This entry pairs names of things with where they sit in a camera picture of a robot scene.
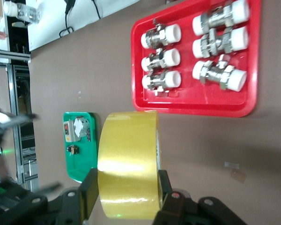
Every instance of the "white plastic cap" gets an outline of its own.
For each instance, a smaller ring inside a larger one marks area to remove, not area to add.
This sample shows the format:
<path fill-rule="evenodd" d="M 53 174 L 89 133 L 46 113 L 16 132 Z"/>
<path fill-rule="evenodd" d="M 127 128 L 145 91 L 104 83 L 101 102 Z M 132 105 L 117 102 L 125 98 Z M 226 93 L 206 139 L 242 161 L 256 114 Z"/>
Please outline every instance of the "white plastic cap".
<path fill-rule="evenodd" d="M 144 89 L 149 89 L 149 85 L 151 83 L 150 77 L 148 75 L 144 76 L 141 80 L 141 84 L 144 87 Z"/>
<path fill-rule="evenodd" d="M 146 34 L 145 33 L 142 34 L 142 36 L 140 38 L 140 42 L 141 42 L 141 45 L 143 46 L 143 48 L 145 48 L 145 49 L 149 48 L 149 46 L 148 46 L 148 44 L 146 42 Z"/>
<path fill-rule="evenodd" d="M 18 15 L 18 6 L 11 1 L 5 1 L 3 3 L 3 11 L 5 15 L 8 16 L 17 16 Z"/>
<path fill-rule="evenodd" d="M 150 59 L 145 57 L 141 60 L 141 67 L 145 72 L 148 72 L 148 65 L 150 65 Z"/>
<path fill-rule="evenodd" d="M 163 58 L 167 67 L 177 66 L 181 60 L 180 53 L 176 48 L 165 51 Z"/>
<path fill-rule="evenodd" d="M 237 0 L 232 3 L 232 16 L 235 24 L 248 21 L 250 10 L 247 0 Z"/>
<path fill-rule="evenodd" d="M 202 54 L 202 50 L 201 50 L 201 39 L 195 40 L 193 42 L 192 53 L 197 59 L 203 58 L 203 54 Z"/>
<path fill-rule="evenodd" d="M 181 75 L 178 71 L 170 71 L 165 75 L 165 85 L 168 88 L 177 88 L 181 84 Z"/>
<path fill-rule="evenodd" d="M 192 20 L 192 29 L 193 29 L 193 32 L 195 33 L 195 35 L 197 35 L 197 36 L 201 36 L 204 34 L 202 26 L 201 26 L 201 15 L 196 16 Z"/>
<path fill-rule="evenodd" d="M 246 49 L 249 44 L 249 35 L 246 27 L 241 27 L 231 32 L 231 42 L 234 51 Z"/>
<path fill-rule="evenodd" d="M 239 69 L 233 70 L 228 80 L 227 88 L 234 91 L 240 91 L 244 86 L 246 78 L 246 71 Z"/>
<path fill-rule="evenodd" d="M 165 37 L 169 43 L 175 43 L 181 40 L 181 29 L 178 24 L 165 28 Z"/>
<path fill-rule="evenodd" d="M 202 70 L 202 67 L 204 66 L 205 62 L 204 61 L 198 61 L 196 65 L 192 69 L 192 77 L 196 80 L 200 79 L 200 73 Z"/>

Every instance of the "clear bottle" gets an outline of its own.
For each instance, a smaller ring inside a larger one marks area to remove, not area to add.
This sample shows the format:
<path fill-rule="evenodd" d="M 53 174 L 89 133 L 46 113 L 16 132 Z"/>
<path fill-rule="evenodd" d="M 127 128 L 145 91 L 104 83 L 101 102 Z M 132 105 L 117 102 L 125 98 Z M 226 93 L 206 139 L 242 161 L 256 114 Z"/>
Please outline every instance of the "clear bottle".
<path fill-rule="evenodd" d="M 22 3 L 5 1 L 3 4 L 3 10 L 4 14 L 7 16 L 13 16 L 19 20 L 29 23 L 38 23 L 40 21 L 39 10 L 30 6 L 26 6 Z"/>

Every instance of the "gray tabletop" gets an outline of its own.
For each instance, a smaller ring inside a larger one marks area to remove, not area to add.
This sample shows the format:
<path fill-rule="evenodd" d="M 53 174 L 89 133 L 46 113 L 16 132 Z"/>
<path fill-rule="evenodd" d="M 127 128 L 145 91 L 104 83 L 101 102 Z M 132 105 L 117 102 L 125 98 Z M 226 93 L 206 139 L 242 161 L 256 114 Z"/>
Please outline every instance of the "gray tabletop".
<path fill-rule="evenodd" d="M 64 187 L 78 185 L 66 171 L 64 112 L 94 112 L 99 138 L 108 114 L 134 111 L 131 28 L 171 6 L 164 2 L 141 0 L 32 52 L 32 110 L 41 118 L 34 125 L 41 186 L 57 180 Z M 263 1 L 261 23 L 255 110 L 239 119 L 159 114 L 161 148 L 174 188 L 189 191 L 196 201 L 215 196 L 250 225 L 281 225 L 281 1 Z M 151 221 L 110 220 L 97 202 L 89 223 Z"/>

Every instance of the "yellow tape roll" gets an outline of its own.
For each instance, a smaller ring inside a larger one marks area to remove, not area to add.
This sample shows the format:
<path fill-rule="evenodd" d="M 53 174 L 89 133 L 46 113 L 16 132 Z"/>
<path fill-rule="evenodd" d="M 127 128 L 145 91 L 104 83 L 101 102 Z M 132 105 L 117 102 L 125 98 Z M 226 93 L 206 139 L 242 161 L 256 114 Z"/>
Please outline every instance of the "yellow tape roll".
<path fill-rule="evenodd" d="M 162 194 L 156 112 L 110 114 L 98 153 L 98 185 L 109 218 L 153 219 Z"/>

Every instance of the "cable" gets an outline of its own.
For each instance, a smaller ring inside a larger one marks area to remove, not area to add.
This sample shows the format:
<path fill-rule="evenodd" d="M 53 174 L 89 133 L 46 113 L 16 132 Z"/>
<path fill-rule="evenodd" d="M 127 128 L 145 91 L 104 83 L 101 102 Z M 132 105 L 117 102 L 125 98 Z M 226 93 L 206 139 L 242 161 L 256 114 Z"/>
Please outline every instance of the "cable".
<path fill-rule="evenodd" d="M 101 19 L 101 16 L 100 16 L 100 14 L 99 14 L 99 10 L 98 10 L 97 4 L 96 4 L 95 0 L 92 0 L 92 2 L 94 3 L 94 5 L 95 5 L 95 7 L 96 7 L 97 15 L 98 15 L 99 20 L 100 20 L 100 19 Z"/>
<path fill-rule="evenodd" d="M 61 31 L 59 32 L 59 37 L 60 37 L 60 38 L 62 37 L 61 34 L 62 34 L 63 32 L 65 32 L 65 31 L 67 31 L 68 33 L 74 32 L 74 28 L 73 28 L 72 26 L 70 26 L 70 27 L 67 26 L 67 15 L 68 15 L 68 13 L 65 13 L 65 24 L 66 24 L 66 28 L 63 29 L 63 30 L 61 30 Z"/>

